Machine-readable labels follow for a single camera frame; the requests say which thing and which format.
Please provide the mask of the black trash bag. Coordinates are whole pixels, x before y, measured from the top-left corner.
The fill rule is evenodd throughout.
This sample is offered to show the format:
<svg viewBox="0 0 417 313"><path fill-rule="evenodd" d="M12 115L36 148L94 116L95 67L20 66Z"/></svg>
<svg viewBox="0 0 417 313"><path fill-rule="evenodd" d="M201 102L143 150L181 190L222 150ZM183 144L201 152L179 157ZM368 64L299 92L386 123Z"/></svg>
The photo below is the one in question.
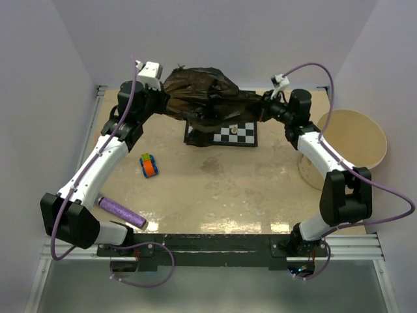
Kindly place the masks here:
<svg viewBox="0 0 417 313"><path fill-rule="evenodd" d="M212 145L222 127L256 122L261 117L262 96L243 91L217 68L178 67L166 78L165 114L189 122L186 144Z"/></svg>

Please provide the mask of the beige round trash bin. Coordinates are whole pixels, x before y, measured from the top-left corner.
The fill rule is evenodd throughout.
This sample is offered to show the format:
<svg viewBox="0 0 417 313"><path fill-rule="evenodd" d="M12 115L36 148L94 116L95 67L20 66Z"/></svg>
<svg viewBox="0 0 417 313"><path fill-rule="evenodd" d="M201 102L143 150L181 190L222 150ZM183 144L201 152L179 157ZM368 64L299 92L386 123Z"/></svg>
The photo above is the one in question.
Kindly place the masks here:
<svg viewBox="0 0 417 313"><path fill-rule="evenodd" d="M333 110L324 138L341 157L358 167L376 167L387 152L382 128L367 115L354 110Z"/></svg>

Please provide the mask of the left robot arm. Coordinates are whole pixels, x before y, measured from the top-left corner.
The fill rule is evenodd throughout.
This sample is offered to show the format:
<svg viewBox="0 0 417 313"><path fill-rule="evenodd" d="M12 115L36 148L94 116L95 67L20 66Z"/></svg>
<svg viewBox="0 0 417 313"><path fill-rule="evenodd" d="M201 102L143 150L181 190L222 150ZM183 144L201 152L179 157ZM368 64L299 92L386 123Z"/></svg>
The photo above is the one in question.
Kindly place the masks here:
<svg viewBox="0 0 417 313"><path fill-rule="evenodd" d="M71 180L58 192L45 193L40 208L46 233L78 248L111 245L121 256L134 251L131 228L117 222L101 222L91 213L102 185L115 167L132 150L143 134L143 125L155 113L165 110L159 79L137 77L124 82L118 104L92 153Z"/></svg>

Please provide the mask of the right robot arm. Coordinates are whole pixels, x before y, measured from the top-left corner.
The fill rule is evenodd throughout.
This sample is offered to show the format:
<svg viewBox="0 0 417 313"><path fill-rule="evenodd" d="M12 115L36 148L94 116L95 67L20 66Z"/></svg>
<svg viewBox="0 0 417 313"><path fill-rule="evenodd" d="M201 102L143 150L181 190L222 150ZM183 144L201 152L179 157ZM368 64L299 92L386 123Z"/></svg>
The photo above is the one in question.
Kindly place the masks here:
<svg viewBox="0 0 417 313"><path fill-rule="evenodd" d="M287 141L315 166L324 179L319 212L296 224L288 243L291 254L305 256L320 240L340 226L350 226L372 214L371 173L342 159L310 120L311 94L295 89L289 100L282 91L269 90L261 98L260 119L273 118L284 125Z"/></svg>

